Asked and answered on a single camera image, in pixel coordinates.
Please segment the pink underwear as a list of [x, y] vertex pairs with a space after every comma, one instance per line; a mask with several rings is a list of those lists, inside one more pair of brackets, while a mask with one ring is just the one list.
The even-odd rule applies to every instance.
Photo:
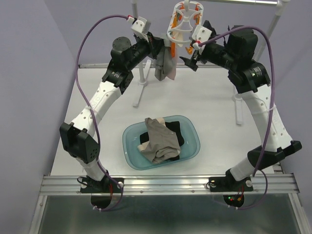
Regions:
[[169, 51], [169, 68], [168, 68], [168, 74], [167, 77], [170, 80], [175, 80], [176, 78], [176, 67], [178, 64], [179, 56], [178, 56], [178, 49], [176, 47], [176, 43], [171, 41], [170, 44], [170, 51]]

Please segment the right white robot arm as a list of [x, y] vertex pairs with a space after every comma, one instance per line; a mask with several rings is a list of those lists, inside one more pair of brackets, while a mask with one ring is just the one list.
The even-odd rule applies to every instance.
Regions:
[[192, 57], [182, 58], [193, 71], [198, 62], [210, 62], [228, 70], [228, 79], [245, 101], [257, 127], [261, 146], [248, 152], [247, 157], [226, 172], [230, 182], [242, 181], [257, 170], [270, 167], [302, 149], [300, 141], [287, 132], [274, 101], [274, 74], [253, 59], [258, 37], [254, 28], [234, 26], [228, 31], [223, 45], [209, 21], [197, 25], [191, 32]]

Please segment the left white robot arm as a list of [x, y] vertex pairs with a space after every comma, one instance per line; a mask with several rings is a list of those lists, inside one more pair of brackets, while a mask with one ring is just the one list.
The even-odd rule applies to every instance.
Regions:
[[76, 118], [69, 124], [62, 123], [59, 129], [64, 150], [94, 181], [102, 181], [108, 173], [99, 163], [100, 140], [93, 138], [98, 133], [98, 124], [130, 85], [132, 70], [146, 57], [156, 59], [164, 47], [164, 40], [150, 32], [145, 39], [138, 36], [135, 39], [135, 44], [127, 37], [113, 41], [110, 63], [95, 94]]

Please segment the dark grey underwear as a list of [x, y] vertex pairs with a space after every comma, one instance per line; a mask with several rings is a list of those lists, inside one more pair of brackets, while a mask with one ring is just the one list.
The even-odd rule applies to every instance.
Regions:
[[169, 68], [170, 47], [163, 47], [155, 60], [155, 77], [163, 81], [167, 77]]

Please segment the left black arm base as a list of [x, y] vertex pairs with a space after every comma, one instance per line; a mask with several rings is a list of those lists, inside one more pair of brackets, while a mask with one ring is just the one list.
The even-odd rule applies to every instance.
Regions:
[[88, 176], [79, 176], [77, 182], [80, 184], [80, 193], [90, 194], [90, 202], [94, 210], [100, 212], [114, 209], [121, 201], [124, 178], [114, 177], [114, 183], [108, 177], [102, 181], [95, 181]]

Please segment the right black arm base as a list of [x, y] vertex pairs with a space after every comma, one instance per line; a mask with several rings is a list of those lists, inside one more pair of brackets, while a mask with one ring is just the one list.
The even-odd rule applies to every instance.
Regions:
[[235, 208], [240, 208], [244, 204], [245, 192], [254, 190], [250, 177], [236, 181], [229, 175], [210, 177], [206, 188], [212, 193], [225, 193], [223, 195], [225, 203]]

